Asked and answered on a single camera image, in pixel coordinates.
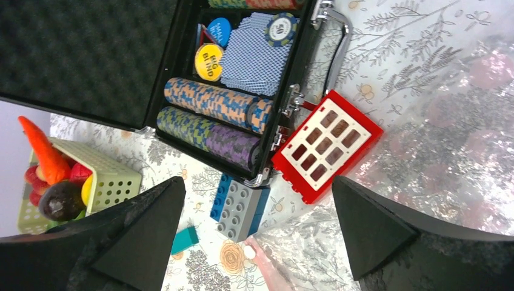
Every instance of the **light green plastic basket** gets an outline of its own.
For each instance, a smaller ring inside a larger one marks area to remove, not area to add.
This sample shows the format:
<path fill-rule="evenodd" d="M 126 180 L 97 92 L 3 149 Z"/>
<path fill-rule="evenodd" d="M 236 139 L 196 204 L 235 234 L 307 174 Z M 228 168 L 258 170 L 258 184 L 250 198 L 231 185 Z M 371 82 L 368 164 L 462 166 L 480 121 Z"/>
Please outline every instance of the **light green plastic basket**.
<path fill-rule="evenodd" d="M 139 194 L 142 176 L 131 168 L 111 159 L 88 145 L 76 141 L 49 138 L 53 146 L 93 172 L 93 185 L 87 203 L 86 216 L 101 211 Z M 29 167 L 38 164 L 34 152 L 30 154 Z M 30 203 L 32 186 L 25 184 L 18 217 L 21 233 L 45 232 L 48 220 Z"/>

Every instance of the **yellow big blind button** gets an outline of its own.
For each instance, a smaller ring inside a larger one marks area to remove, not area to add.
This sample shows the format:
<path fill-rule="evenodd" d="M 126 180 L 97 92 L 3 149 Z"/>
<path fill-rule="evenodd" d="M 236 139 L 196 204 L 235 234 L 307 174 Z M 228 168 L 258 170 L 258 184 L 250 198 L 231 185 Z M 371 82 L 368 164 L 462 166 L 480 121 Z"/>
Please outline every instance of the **yellow big blind button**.
<path fill-rule="evenodd" d="M 219 61 L 223 56 L 223 48 L 217 44 L 202 45 L 195 56 L 195 69 L 200 78 L 207 81 L 217 81 L 221 77 Z"/>

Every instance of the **green poker chip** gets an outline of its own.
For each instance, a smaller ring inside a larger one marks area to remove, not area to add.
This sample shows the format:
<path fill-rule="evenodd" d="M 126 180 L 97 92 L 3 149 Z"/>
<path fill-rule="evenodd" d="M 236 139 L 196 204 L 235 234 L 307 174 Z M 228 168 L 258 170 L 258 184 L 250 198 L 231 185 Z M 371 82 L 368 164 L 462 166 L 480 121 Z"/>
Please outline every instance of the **green poker chip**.
<path fill-rule="evenodd" d="M 291 13 L 274 15 L 265 30 L 266 41 L 272 47 L 283 47 L 294 37 L 298 23 Z"/>

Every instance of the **poker chip case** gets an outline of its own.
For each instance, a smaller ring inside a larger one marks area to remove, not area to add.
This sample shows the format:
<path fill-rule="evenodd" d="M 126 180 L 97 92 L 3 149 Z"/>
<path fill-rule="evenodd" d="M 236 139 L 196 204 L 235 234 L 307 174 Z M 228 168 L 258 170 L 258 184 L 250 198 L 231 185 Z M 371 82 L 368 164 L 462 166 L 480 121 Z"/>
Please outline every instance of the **poker chip case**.
<path fill-rule="evenodd" d="M 318 31 L 310 25 L 315 5 L 305 1 L 298 10 L 252 10 L 211 8 L 207 0 L 3 1 L 0 100 L 128 131 L 155 131 L 162 142 L 256 187 L 270 171 L 276 134 L 290 122 L 292 92 L 316 44 Z M 254 12 L 287 12 L 299 23 L 270 98 L 267 126 L 262 134 L 247 132 L 260 142 L 255 164 L 245 169 L 160 130 L 157 117 L 174 106 L 163 95 L 171 78 L 225 88 L 193 74 L 196 26 L 223 17 L 234 28 Z"/>

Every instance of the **transparent plastic sheet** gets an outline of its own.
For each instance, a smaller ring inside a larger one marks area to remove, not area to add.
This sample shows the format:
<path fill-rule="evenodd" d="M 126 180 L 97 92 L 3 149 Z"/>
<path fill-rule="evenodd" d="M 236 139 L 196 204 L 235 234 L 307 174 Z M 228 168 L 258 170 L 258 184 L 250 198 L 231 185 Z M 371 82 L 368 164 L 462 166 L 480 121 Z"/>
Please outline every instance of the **transparent plastic sheet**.
<path fill-rule="evenodd" d="M 498 19 L 386 128 L 351 179 L 439 219 L 514 235 L 513 21 Z M 360 290 L 331 195 L 255 238 L 292 290 Z"/>

